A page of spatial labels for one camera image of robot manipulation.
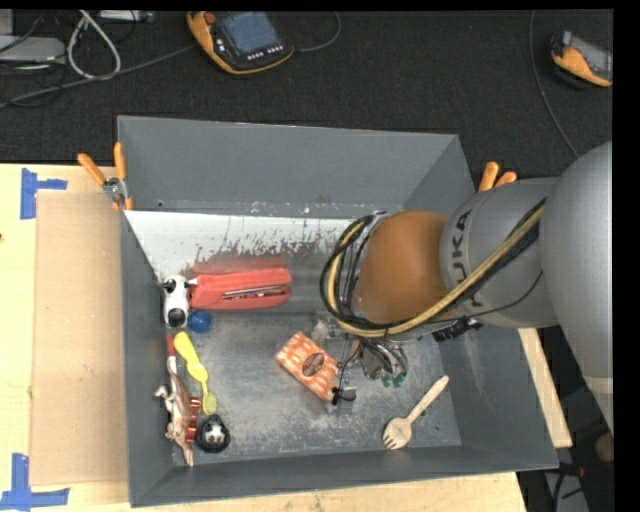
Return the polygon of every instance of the small toy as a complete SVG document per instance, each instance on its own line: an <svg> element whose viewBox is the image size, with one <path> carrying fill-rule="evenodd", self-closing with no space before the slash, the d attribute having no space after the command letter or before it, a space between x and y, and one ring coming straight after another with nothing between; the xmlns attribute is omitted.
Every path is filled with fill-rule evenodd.
<svg viewBox="0 0 640 512"><path fill-rule="evenodd" d="M155 396L164 399L164 405L171 415L165 437L182 448L185 462L193 466L192 445L196 438L200 400L189 395L186 386L178 376L173 336L168 334L166 341L171 394L167 392L166 386L160 386Z"/></svg>
<svg viewBox="0 0 640 512"><path fill-rule="evenodd" d="M208 311L194 311L187 319L187 325L193 332L203 334L211 328L211 313Z"/></svg>
<svg viewBox="0 0 640 512"><path fill-rule="evenodd" d="M202 410L205 414L213 414L216 412L218 400L216 399L216 395L211 393L207 387L209 372L200 361L191 338L189 338L186 332L180 331L174 338L174 346L178 354L187 362L189 375L202 386Z"/></svg>
<svg viewBox="0 0 640 512"><path fill-rule="evenodd" d="M164 323L168 327L186 327L189 319L189 287L191 283L179 274L162 283L164 293Z"/></svg>
<svg viewBox="0 0 640 512"><path fill-rule="evenodd" d="M212 414L198 429L196 442L200 448L209 453L220 453L231 441L229 429L222 423L217 414Z"/></svg>

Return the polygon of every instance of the plastic fork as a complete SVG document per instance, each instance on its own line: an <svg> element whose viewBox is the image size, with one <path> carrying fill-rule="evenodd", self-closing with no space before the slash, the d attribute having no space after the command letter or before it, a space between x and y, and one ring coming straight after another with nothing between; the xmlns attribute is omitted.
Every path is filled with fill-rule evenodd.
<svg viewBox="0 0 640 512"><path fill-rule="evenodd" d="M411 439L411 424L416 420L422 412L431 405L436 397L442 392L442 390L449 383L449 376L445 375L440 377L431 389L425 393L422 399L418 402L413 410L406 418L394 418L392 419L384 429L382 435L382 442L385 448L389 450L397 450L403 448L409 443Z"/></svg>

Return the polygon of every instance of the black round object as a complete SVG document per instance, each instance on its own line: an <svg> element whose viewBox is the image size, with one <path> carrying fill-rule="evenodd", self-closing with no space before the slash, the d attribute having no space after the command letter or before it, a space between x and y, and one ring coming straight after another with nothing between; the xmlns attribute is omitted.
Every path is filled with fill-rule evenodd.
<svg viewBox="0 0 640 512"><path fill-rule="evenodd" d="M229 446L231 434L222 423L220 416L212 414L198 427L196 443L200 448L209 453L219 453Z"/></svg>
<svg viewBox="0 0 640 512"><path fill-rule="evenodd" d="M171 327L179 327L184 324L185 320L187 319L187 314L179 308L173 308L171 311L169 311L167 316L169 325Z"/></svg>

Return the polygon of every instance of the orange device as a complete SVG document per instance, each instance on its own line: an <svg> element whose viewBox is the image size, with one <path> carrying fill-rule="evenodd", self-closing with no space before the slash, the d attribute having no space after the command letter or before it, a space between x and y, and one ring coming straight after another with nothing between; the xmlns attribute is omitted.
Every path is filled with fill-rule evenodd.
<svg viewBox="0 0 640 512"><path fill-rule="evenodd" d="M191 287L191 309L241 311L279 306L291 296L284 267L229 274L200 274Z"/></svg>
<svg viewBox="0 0 640 512"><path fill-rule="evenodd" d="M569 30L557 32L551 38L551 58L557 69L569 73L576 85L613 85L613 53Z"/></svg>
<svg viewBox="0 0 640 512"><path fill-rule="evenodd" d="M205 53L227 73L244 75L272 68L293 47L263 11L188 11L187 25Z"/></svg>

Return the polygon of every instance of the electronic device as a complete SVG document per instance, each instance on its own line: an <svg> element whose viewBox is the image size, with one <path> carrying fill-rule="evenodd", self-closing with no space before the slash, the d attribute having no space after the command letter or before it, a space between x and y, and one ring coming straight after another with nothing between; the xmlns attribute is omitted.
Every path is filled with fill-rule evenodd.
<svg viewBox="0 0 640 512"><path fill-rule="evenodd" d="M613 53L569 30L551 38L551 58L560 76L568 73L576 85L613 85Z"/></svg>
<svg viewBox="0 0 640 512"><path fill-rule="evenodd" d="M205 53L228 73L263 71L293 55L276 20L264 11L189 11L187 25Z"/></svg>

